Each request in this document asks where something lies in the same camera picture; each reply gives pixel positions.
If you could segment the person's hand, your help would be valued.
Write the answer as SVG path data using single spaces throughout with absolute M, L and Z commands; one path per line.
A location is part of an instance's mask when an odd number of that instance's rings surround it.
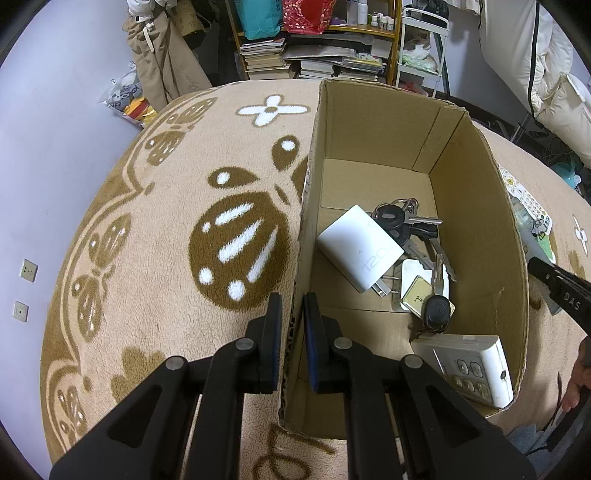
M 579 346 L 578 357 L 573 365 L 571 377 L 561 401 L 564 412 L 569 412 L 578 406 L 583 387 L 591 388 L 590 368 L 585 364 L 585 355 L 589 345 L 590 338 L 586 337 Z

